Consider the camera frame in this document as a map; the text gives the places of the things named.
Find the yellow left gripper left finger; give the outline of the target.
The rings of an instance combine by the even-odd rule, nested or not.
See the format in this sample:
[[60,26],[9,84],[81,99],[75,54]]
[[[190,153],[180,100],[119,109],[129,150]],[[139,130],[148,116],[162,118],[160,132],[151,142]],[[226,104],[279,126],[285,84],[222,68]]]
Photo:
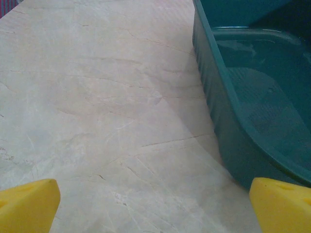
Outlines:
[[2,233],[48,233],[60,203],[55,179],[43,179],[0,192]]

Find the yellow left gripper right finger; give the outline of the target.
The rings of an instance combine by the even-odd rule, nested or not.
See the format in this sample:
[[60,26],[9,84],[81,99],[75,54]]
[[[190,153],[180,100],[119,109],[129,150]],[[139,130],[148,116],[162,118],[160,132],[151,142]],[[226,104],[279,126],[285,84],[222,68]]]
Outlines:
[[262,232],[311,232],[310,188],[269,178],[255,178],[249,197]]

